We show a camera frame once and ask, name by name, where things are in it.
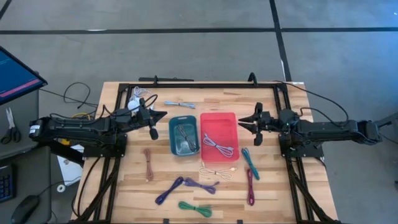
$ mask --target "monitor screen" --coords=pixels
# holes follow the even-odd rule
[[[46,84],[32,69],[0,47],[0,105]]]

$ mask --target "wooden tabletop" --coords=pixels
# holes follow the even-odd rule
[[[119,84],[119,82],[104,83],[98,108],[102,108],[102,105],[114,108]],[[238,219],[242,219],[244,223],[295,223],[286,163],[280,155],[277,133],[263,132],[262,145],[253,146],[254,136],[238,126],[239,148],[249,149],[252,161],[261,177],[260,180],[253,180],[256,198],[254,206],[249,206],[246,202],[248,180],[245,170],[248,165],[242,155],[235,164],[212,165],[211,168],[214,169],[232,166],[238,168],[233,172],[233,179],[226,181],[216,175],[204,176],[198,173],[201,167],[200,154],[177,157],[170,152],[169,146],[169,121],[175,116],[194,115],[197,118],[198,133],[200,133],[200,114],[234,112],[236,119],[239,119],[253,114],[256,102],[263,103],[264,111],[270,111],[273,117],[277,117],[273,90],[267,88],[153,88],[149,90],[159,95],[155,110],[167,111],[168,114],[157,123],[159,139],[156,141],[150,139],[149,128],[128,133],[126,156],[121,159],[114,200],[113,223],[162,223],[164,218],[169,218],[170,223],[236,223]],[[309,106],[307,94],[304,91],[289,86],[289,97],[294,111]],[[167,106],[164,105],[165,101],[194,103],[196,109]],[[311,121],[311,112],[306,111],[303,119]],[[144,149],[150,149],[152,153],[154,180],[151,182],[146,182]],[[94,161],[95,158],[91,158],[85,162],[82,180],[85,179]],[[325,168],[313,158],[304,158],[303,162],[310,193],[326,214],[337,219]],[[82,211],[98,192],[102,166],[103,159],[97,163],[87,181],[81,203]],[[181,185],[167,197],[162,205],[157,205],[155,199],[168,190],[179,176],[191,177],[204,185],[211,185],[216,181],[221,183],[216,186],[217,191],[214,195],[201,188]],[[78,194],[82,184],[83,181],[80,182]],[[102,218],[106,211],[108,195],[104,198]],[[303,218],[306,218],[301,194],[299,198]],[[179,201],[185,201],[194,206],[211,205],[213,215],[205,218],[196,211],[181,210],[178,208]]]

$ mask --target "black floor stripe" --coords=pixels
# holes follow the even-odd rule
[[[8,6],[10,6],[12,0],[7,0],[6,3],[4,3],[3,7],[1,8],[0,11],[0,20],[4,16],[4,13],[6,13]]]
[[[178,28],[178,29],[105,29],[105,30],[0,30],[2,35],[60,35],[60,34],[196,34],[196,33],[259,33],[275,32],[274,28]]]
[[[281,28],[282,32],[398,32],[398,27]]]
[[[284,69],[285,81],[291,82],[292,75],[290,74],[289,63],[287,62],[285,44],[280,29],[279,17],[278,17],[278,12],[276,10],[275,0],[269,0],[269,4],[271,5],[272,19],[274,20],[274,25],[275,25],[275,33],[276,33],[276,40],[278,41],[279,55],[281,61],[283,62],[282,66]]]

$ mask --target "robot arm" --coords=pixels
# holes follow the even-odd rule
[[[116,145],[121,134],[148,126],[155,140],[159,137],[155,125],[167,112],[146,109],[143,98],[140,103],[136,114],[124,108],[93,121],[43,117],[30,122],[29,137],[37,142],[66,138],[79,140],[86,146],[104,147]]]
[[[360,144],[373,145],[381,141],[376,123],[372,121],[345,122],[309,122],[291,110],[281,110],[279,119],[262,111],[262,104],[257,103],[254,114],[239,119],[240,126],[256,134],[254,145],[262,143],[261,131],[276,131],[289,139],[290,147],[302,147],[310,143],[320,145],[325,141],[352,140]]]

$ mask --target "white paper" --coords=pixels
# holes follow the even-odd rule
[[[79,152],[84,151],[84,147],[79,144],[76,146],[72,146],[71,148]],[[58,163],[60,164],[63,181],[66,181],[64,182],[65,186],[69,186],[71,184],[74,184],[75,182],[78,182],[80,180],[80,178],[78,177],[81,177],[83,168],[81,168],[80,165],[71,162],[64,157],[60,156],[57,157],[58,157]]]

